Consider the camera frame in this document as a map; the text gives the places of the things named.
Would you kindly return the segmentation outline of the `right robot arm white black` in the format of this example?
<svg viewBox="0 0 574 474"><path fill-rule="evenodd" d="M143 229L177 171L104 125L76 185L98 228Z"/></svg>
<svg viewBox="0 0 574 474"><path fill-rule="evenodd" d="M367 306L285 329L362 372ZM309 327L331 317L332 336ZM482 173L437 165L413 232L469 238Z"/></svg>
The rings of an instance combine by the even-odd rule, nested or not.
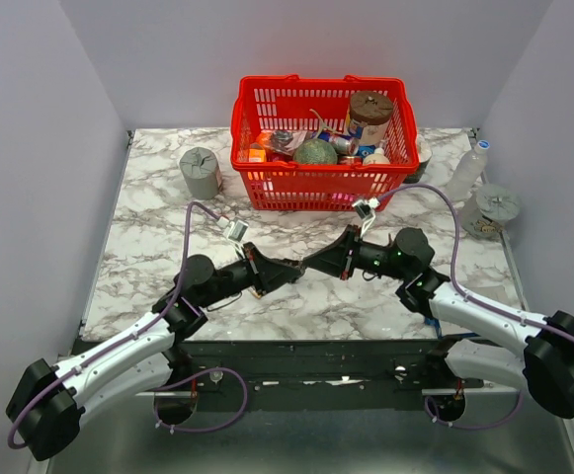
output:
<svg viewBox="0 0 574 474"><path fill-rule="evenodd" d="M342 280L356 270L397 279L396 294L408 310L491 341L485 349L457 343L429 357L424 366L432 384L445 387L459 377L487 380L495 375L504 385L525 388L550 414L574 418L574 316L516 310L469 291L432 268L434 255L418 228L404 228L382 246L365 241L360 228L349 225L303 264Z"/></svg>

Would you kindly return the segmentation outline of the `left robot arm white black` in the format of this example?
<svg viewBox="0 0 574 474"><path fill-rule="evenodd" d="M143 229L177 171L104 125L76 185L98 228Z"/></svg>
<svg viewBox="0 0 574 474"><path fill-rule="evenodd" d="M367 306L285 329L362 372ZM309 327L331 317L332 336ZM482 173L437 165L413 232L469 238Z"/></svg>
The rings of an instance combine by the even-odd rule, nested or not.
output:
<svg viewBox="0 0 574 474"><path fill-rule="evenodd" d="M248 288L266 295L303 273L301 262L266 257L252 243L222 268L205 255L185 256L174 287L129 328L81 355L26 367L6 407L8 446L43 461L105 404L147 389L182 388L190 368L173 349L206 323L206 309Z"/></svg>

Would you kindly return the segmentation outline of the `black padlock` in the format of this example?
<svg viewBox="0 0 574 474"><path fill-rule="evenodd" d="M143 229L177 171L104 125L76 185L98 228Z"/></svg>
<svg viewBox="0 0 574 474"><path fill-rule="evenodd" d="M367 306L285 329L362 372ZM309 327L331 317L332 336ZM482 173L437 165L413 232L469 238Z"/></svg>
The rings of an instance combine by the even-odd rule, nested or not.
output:
<svg viewBox="0 0 574 474"><path fill-rule="evenodd" d="M306 272L306 268L303 267L302 265L297 265L293 268L293 277L292 279L289 281L290 284L295 284L297 283L304 275Z"/></svg>

